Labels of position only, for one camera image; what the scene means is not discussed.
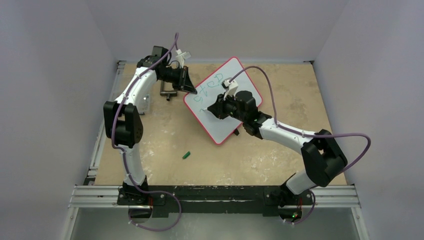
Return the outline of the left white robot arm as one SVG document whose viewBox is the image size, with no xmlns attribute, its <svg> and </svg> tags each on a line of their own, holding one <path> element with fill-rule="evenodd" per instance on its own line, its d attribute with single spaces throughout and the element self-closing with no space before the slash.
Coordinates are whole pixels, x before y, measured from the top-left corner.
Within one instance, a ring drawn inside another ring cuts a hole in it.
<svg viewBox="0 0 424 240">
<path fill-rule="evenodd" d="M 197 93 L 189 77 L 189 68 L 185 65 L 185 60 L 191 57 L 190 52 L 176 49 L 175 53 L 177 64 L 172 67 L 171 50 L 154 46 L 152 53 L 137 63 L 134 76 L 123 93 L 103 105 L 106 136 L 122 157 L 125 174 L 122 194 L 129 195 L 138 205 L 149 199 L 147 176 L 140 154 L 144 127 L 139 109 L 144 97 L 157 81 L 170 83 L 175 91 Z"/>
</svg>

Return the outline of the pink framed whiteboard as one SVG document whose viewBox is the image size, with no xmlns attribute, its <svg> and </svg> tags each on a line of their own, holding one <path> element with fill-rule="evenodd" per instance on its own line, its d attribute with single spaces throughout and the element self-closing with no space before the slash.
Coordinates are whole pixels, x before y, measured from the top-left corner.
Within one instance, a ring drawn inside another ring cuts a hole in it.
<svg viewBox="0 0 424 240">
<path fill-rule="evenodd" d="M 215 103 L 218 95 L 225 92 L 222 82 L 227 78 L 232 78 L 243 68 L 241 61 L 233 56 L 195 85 L 197 94 L 188 93 L 183 98 L 184 104 L 217 145 L 225 142 L 235 129 L 242 125 L 242 122 L 230 116 L 218 119 L 203 109 Z"/>
</svg>

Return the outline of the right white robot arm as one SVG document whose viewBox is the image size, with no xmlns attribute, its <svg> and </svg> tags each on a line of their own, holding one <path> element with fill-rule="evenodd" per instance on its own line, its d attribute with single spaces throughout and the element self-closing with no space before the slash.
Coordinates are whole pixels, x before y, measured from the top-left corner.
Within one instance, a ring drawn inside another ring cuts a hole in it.
<svg viewBox="0 0 424 240">
<path fill-rule="evenodd" d="M 314 186 L 326 187 L 347 166 L 347 158 L 329 131 L 301 132 L 285 126 L 261 112 L 249 91 L 239 91 L 235 96 L 219 94 L 207 111 L 220 120 L 236 119 L 249 135 L 278 143 L 302 156 L 304 170 L 281 186 L 280 196 L 288 204 Z"/>
</svg>

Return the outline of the green marker cap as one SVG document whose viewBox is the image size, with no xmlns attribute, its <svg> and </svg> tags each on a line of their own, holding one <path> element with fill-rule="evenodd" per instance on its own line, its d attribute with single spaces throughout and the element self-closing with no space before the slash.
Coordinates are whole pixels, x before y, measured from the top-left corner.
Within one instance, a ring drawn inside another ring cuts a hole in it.
<svg viewBox="0 0 424 240">
<path fill-rule="evenodd" d="M 189 156 L 191 155 L 191 152 L 188 151 L 187 153 L 185 153 L 182 157 L 183 160 L 187 159 Z"/>
</svg>

